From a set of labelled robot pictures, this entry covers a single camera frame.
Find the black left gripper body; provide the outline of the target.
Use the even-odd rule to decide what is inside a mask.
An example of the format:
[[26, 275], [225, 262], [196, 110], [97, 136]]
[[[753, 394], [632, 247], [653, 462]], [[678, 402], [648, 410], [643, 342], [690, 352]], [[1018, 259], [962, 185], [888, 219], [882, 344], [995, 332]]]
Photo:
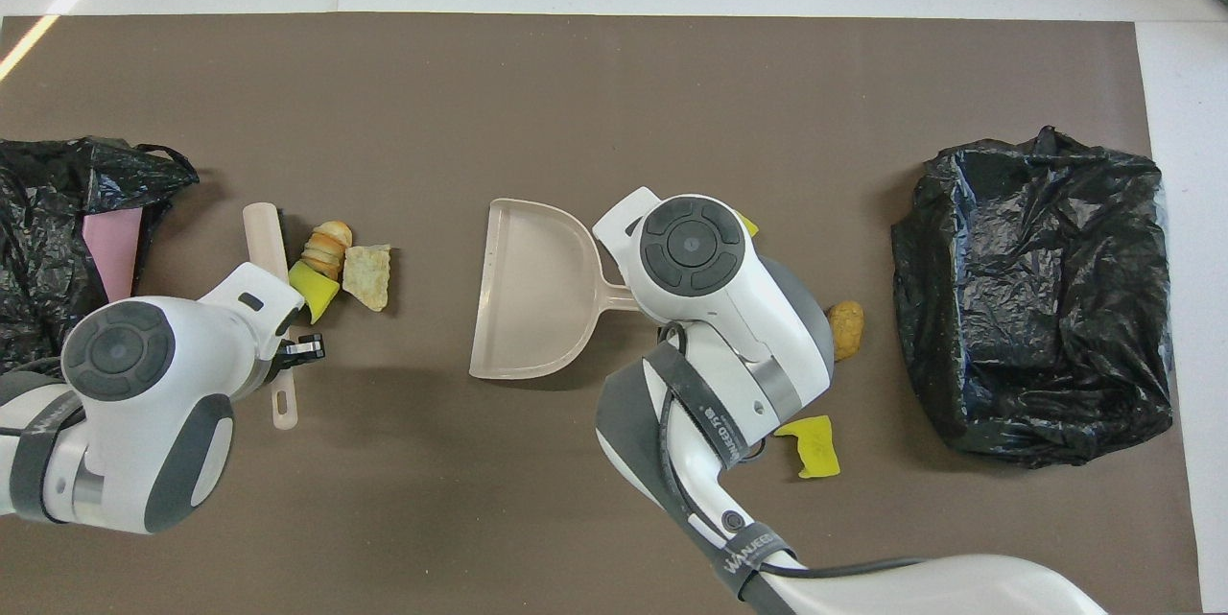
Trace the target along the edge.
[[271, 383], [273, 379], [276, 378], [278, 374], [281, 373], [282, 369], [289, 369], [289, 367], [293, 367], [289, 365], [290, 358], [291, 356], [289, 354], [289, 347], [286, 347], [286, 345], [281, 345], [281, 347], [278, 347], [278, 351], [273, 354], [271, 360], [268, 362], [268, 367], [265, 374], [263, 376], [263, 381], [257, 388], [260, 389], [266, 387], [268, 384]]

